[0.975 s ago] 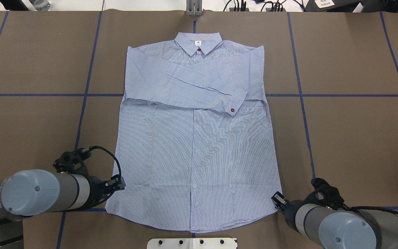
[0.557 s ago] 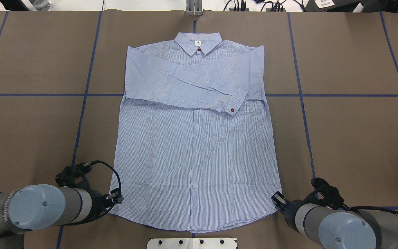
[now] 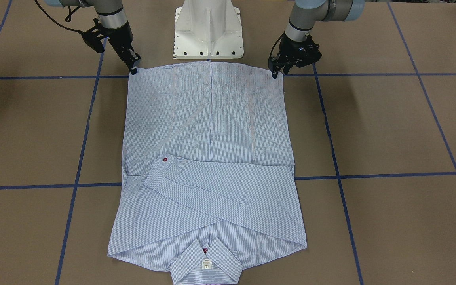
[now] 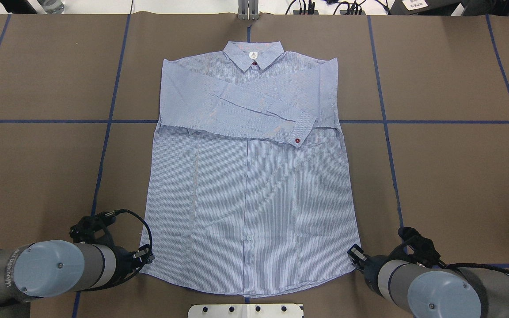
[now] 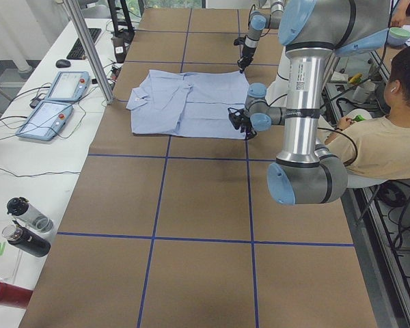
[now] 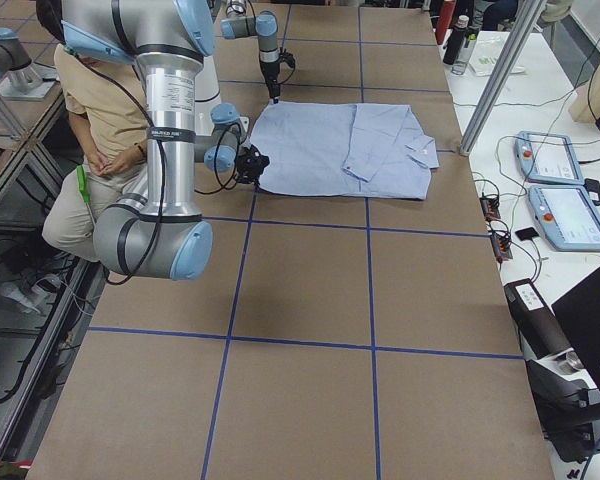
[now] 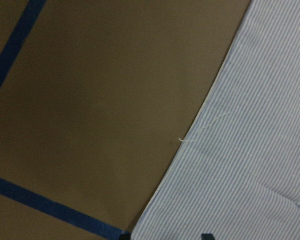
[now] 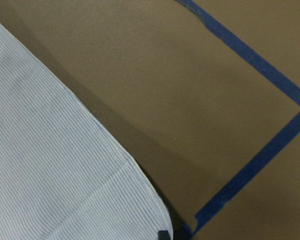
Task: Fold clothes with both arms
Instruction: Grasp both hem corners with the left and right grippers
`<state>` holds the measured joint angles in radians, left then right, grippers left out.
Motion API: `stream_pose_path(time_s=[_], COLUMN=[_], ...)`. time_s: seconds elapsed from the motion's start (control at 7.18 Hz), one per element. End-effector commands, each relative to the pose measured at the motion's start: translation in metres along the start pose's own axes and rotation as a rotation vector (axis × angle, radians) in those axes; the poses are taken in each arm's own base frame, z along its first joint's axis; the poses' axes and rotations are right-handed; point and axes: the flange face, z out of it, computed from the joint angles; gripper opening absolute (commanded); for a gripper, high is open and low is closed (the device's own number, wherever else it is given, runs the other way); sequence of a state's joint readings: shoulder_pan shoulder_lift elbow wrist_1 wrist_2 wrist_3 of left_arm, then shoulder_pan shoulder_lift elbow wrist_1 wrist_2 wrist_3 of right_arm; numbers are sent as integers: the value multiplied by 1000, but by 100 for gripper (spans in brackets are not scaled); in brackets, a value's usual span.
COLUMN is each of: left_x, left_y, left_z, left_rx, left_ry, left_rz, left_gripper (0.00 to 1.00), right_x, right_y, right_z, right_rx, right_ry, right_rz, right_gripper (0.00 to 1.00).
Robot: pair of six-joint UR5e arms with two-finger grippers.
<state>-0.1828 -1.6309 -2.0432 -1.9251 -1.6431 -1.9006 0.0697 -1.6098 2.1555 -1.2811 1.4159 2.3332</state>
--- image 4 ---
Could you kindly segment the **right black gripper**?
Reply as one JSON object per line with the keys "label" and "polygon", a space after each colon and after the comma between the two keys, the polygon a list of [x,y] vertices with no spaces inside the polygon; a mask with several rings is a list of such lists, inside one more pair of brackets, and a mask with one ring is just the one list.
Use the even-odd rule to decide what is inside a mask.
{"label": "right black gripper", "polygon": [[360,246],[352,246],[351,250],[347,251],[347,255],[356,270],[363,270],[367,284],[378,285],[380,270],[388,262],[388,255],[370,256],[365,254]]}

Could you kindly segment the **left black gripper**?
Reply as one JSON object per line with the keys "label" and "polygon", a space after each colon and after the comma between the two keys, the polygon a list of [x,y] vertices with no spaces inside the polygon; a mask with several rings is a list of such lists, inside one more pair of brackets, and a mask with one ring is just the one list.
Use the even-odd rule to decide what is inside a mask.
{"label": "left black gripper", "polygon": [[139,248],[139,251],[129,252],[122,247],[115,247],[114,255],[116,259],[114,280],[124,280],[140,266],[151,264],[155,260],[155,256],[150,255],[150,248]]}

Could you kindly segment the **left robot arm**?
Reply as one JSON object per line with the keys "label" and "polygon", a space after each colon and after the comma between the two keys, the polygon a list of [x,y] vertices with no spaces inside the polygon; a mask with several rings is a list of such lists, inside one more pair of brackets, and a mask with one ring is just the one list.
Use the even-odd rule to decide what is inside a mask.
{"label": "left robot arm", "polygon": [[0,318],[28,318],[38,299],[119,286],[153,260],[150,244],[136,252],[65,240],[0,249]]}

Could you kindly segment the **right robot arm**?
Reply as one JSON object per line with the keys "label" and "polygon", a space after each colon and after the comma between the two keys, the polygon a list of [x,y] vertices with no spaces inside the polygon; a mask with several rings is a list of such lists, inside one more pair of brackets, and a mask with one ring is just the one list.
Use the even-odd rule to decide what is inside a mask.
{"label": "right robot arm", "polygon": [[509,269],[458,263],[429,268],[402,248],[369,256],[348,250],[372,290],[414,318],[509,318]]}

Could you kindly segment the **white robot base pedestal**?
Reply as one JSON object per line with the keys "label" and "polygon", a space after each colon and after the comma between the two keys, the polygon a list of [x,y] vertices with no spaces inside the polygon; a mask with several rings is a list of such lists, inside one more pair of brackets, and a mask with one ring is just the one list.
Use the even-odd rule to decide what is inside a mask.
{"label": "white robot base pedestal", "polygon": [[303,318],[302,304],[199,304],[188,310],[188,318]]}

